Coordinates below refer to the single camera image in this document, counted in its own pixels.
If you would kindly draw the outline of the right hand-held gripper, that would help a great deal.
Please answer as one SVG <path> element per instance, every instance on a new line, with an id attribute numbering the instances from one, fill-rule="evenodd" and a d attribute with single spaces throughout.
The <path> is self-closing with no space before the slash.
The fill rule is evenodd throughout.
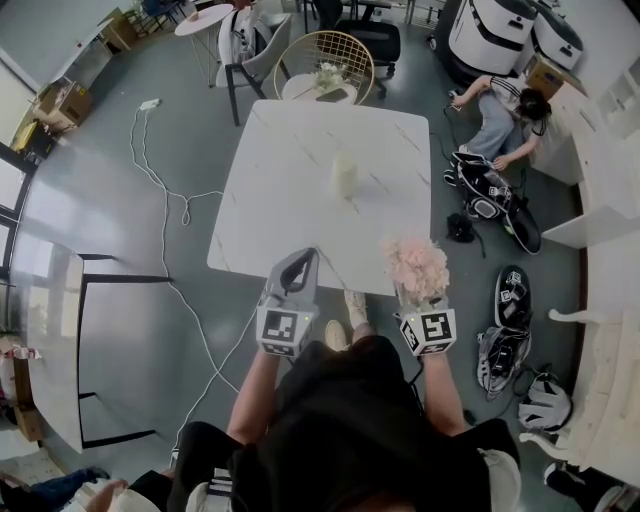
<path id="1" fill-rule="evenodd" d="M 399 331 L 416 357 L 446 352 L 457 340 L 455 310 L 446 295 L 420 303 L 399 296 L 395 313 Z"/>

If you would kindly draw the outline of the pink flowers bouquet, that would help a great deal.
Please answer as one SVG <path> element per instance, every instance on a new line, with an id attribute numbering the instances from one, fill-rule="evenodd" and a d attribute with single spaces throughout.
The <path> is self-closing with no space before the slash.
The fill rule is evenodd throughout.
<path id="1" fill-rule="evenodd" d="M 385 241 L 382 252 L 402 311 L 428 311 L 448 300 L 447 256 L 436 243 L 406 236 Z"/>

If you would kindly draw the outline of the white vase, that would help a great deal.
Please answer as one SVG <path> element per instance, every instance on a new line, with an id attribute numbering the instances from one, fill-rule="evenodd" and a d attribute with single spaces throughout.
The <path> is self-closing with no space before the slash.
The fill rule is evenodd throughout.
<path id="1" fill-rule="evenodd" d="M 331 169 L 331 185 L 335 194 L 343 199 L 353 196 L 358 183 L 358 166 L 346 152 L 338 152 Z"/>

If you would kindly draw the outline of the person's left forearm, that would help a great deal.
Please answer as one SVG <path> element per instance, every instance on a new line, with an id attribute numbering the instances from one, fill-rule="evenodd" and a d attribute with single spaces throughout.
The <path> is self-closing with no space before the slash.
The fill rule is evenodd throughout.
<path id="1" fill-rule="evenodd" d="M 236 397 L 227 434 L 242 445 L 255 444 L 266 432 L 275 410 L 280 358 L 259 349 Z"/>

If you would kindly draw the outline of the person's shoe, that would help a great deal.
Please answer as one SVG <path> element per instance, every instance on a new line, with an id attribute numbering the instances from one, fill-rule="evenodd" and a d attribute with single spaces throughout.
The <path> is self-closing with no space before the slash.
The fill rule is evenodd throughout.
<path id="1" fill-rule="evenodd" d="M 344 301 L 348 310 L 351 327 L 357 329 L 359 326 L 368 323 L 366 298 L 362 292 L 345 290 Z"/>
<path id="2" fill-rule="evenodd" d="M 350 342 L 342 324 L 337 320 L 330 320 L 325 327 L 325 345 L 334 352 L 341 352 L 349 348 Z"/>

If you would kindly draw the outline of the person's left shoe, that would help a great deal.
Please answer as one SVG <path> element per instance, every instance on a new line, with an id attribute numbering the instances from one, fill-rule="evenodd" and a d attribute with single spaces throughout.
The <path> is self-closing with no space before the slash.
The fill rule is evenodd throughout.
<path id="1" fill-rule="evenodd" d="M 341 352 L 349 348 L 350 342 L 342 324 L 337 320 L 330 320 L 325 327 L 325 345 L 334 352 Z"/>

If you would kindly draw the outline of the grey backpack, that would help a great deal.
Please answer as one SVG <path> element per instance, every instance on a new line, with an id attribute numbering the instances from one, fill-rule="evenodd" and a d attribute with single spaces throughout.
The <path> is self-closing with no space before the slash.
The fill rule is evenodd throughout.
<path id="1" fill-rule="evenodd" d="M 489 327 L 477 335 L 477 380 L 488 400 L 495 399 L 514 379 L 531 347 L 527 329 Z"/>

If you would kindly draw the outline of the white marble table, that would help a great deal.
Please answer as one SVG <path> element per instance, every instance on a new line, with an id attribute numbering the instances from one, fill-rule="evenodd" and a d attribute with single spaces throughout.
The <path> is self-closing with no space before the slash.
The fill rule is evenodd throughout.
<path id="1" fill-rule="evenodd" d="M 358 166 L 349 199 L 331 169 L 338 152 Z M 287 255 L 316 247 L 318 282 L 390 296 L 383 243 L 428 237 L 428 120 L 365 106 L 259 100 L 251 109 L 221 199 L 208 266 L 267 276 Z"/>

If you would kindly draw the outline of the person's black shirt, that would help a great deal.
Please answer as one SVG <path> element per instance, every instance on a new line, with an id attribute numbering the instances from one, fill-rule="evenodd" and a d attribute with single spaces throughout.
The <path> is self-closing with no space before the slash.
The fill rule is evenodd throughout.
<path id="1" fill-rule="evenodd" d="M 231 512 L 516 512 L 520 460 L 506 423 L 450 437 L 428 420 L 385 337 L 334 352 L 314 341 L 278 371 L 266 434 L 242 445 L 194 422 L 182 435 L 167 512 L 230 475 Z"/>

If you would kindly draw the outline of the black and white bag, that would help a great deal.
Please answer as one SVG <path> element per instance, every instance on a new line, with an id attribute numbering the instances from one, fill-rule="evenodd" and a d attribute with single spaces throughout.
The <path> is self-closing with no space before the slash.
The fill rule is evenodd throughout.
<path id="1" fill-rule="evenodd" d="M 515 216 L 527 206 L 527 200 L 518 196 L 493 163 L 479 154 L 453 152 L 443 179 L 459 191 L 463 208 L 473 219 Z"/>

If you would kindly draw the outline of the white shelf cabinet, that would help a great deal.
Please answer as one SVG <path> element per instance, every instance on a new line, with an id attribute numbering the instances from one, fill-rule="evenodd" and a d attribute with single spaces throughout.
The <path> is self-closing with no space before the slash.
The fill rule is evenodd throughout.
<path id="1" fill-rule="evenodd" d="M 577 186 L 582 212 L 543 237 L 585 251 L 586 299 L 576 312 L 548 316 L 584 334 L 571 419 L 555 439 L 534 431 L 519 439 L 640 487 L 640 113 L 632 113 L 637 129 L 623 139 L 570 83 L 550 104 L 532 165 Z"/>

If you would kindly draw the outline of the grey table black legs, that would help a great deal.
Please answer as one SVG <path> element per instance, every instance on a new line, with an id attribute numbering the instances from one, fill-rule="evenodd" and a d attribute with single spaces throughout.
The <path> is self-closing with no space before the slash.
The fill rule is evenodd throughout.
<path id="1" fill-rule="evenodd" d="M 80 347 L 88 287 L 172 282 L 168 276 L 85 270 L 88 262 L 114 259 L 105 254 L 78 254 L 64 245 L 41 241 L 32 262 L 18 273 L 23 279 L 26 345 L 40 354 L 29 363 L 34 404 L 51 429 L 79 454 L 156 434 L 151 429 L 93 440 L 84 436 L 81 402 L 96 395 L 80 391 Z"/>

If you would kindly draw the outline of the black office chair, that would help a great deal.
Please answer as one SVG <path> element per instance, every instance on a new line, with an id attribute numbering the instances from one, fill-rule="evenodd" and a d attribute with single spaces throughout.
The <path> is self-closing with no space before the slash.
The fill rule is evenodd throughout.
<path id="1" fill-rule="evenodd" d="M 319 16 L 320 30 L 334 30 L 358 39 L 373 58 L 374 67 L 385 66 L 386 78 L 395 74 L 395 65 L 401 53 L 399 29 L 390 23 L 371 20 L 373 0 L 365 0 L 367 5 L 362 19 L 343 18 L 342 0 L 312 0 Z"/>

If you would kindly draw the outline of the cardboard box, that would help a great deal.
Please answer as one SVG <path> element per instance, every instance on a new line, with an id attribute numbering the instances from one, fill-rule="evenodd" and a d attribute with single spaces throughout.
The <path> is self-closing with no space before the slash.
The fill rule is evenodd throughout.
<path id="1" fill-rule="evenodd" d="M 587 95 L 577 77 L 538 53 L 526 64 L 522 76 L 528 87 L 539 90 L 546 100 L 551 99 L 564 84 L 570 84 L 584 96 Z"/>
<path id="2" fill-rule="evenodd" d="M 88 89 L 77 81 L 50 84 L 36 97 L 33 114 L 52 132 L 66 132 L 78 128 L 86 119 L 92 105 Z"/>

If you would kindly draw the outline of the glass entrance door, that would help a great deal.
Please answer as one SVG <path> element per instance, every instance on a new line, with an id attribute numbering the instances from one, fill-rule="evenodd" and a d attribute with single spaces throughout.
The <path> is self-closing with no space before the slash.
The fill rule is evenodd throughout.
<path id="1" fill-rule="evenodd" d="M 0 142 L 0 280 L 9 276 L 21 213 L 36 169 Z"/>

